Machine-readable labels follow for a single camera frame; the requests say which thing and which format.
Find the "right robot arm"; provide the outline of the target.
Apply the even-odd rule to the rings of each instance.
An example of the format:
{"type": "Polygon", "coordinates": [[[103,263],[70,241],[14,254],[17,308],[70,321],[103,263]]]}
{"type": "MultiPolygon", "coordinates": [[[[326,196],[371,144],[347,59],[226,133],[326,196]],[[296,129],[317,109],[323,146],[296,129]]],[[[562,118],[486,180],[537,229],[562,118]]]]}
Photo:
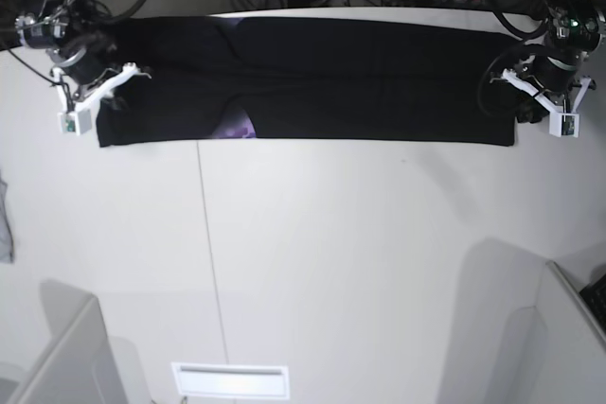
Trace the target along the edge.
{"type": "Polygon", "coordinates": [[[146,1],[135,0],[113,15],[102,11],[98,0],[27,0],[10,31],[22,46],[42,49],[51,59],[47,76],[34,73],[58,90],[69,114],[96,101],[120,110],[126,102],[116,94],[118,79],[143,73],[133,63],[113,60],[117,44],[106,27],[131,18],[146,1]]]}

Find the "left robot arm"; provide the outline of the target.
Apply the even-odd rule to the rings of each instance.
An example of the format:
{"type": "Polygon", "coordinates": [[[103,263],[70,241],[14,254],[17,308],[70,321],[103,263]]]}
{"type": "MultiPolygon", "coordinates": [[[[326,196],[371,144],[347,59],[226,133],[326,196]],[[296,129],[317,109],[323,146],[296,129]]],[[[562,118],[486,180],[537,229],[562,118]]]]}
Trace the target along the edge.
{"type": "Polygon", "coordinates": [[[579,129],[579,105],[596,83],[579,74],[605,38],[605,17],[592,0],[534,0],[540,24],[523,31],[497,0],[485,0],[498,22],[517,40],[484,71],[476,102],[483,114],[513,116],[520,123],[548,118],[560,136],[579,129]]]}

